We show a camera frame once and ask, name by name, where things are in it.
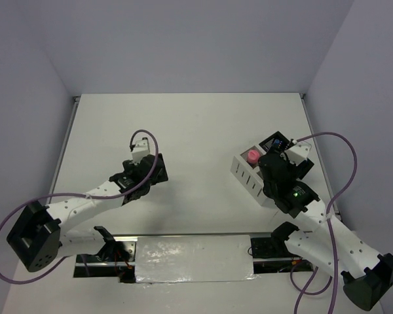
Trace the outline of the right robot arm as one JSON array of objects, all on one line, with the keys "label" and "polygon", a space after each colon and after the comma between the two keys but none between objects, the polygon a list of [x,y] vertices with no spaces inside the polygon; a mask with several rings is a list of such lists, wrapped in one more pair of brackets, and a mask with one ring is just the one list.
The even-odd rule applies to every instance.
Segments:
[{"label": "right robot arm", "polygon": [[258,160],[264,194],[291,218],[271,241],[279,256],[298,255],[342,284],[346,297],[364,311],[393,286],[393,255],[381,254],[326,211],[318,194],[301,181],[309,148],[271,147]]}]

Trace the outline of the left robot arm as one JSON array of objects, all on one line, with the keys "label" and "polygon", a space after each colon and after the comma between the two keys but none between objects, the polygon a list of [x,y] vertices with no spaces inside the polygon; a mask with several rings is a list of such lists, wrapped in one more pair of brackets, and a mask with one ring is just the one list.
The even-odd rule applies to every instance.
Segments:
[{"label": "left robot arm", "polygon": [[7,242],[29,272],[40,271],[55,258],[91,254],[101,261],[113,257],[122,245],[103,227],[80,232],[76,226],[111,209],[147,195],[153,185],[166,182],[162,154],[149,154],[138,164],[122,163],[123,172],[91,190],[85,197],[42,205],[26,205],[7,236]]}]

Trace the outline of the pink-capped pen tube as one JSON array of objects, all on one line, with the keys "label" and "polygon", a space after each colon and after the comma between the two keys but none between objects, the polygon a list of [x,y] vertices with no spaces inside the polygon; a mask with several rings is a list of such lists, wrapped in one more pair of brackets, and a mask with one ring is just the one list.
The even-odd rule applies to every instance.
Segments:
[{"label": "pink-capped pen tube", "polygon": [[260,156],[261,156],[261,154],[259,153],[259,151],[255,150],[255,149],[251,149],[248,151],[246,161],[247,161],[247,163],[249,163],[251,165],[255,165],[258,163]]}]

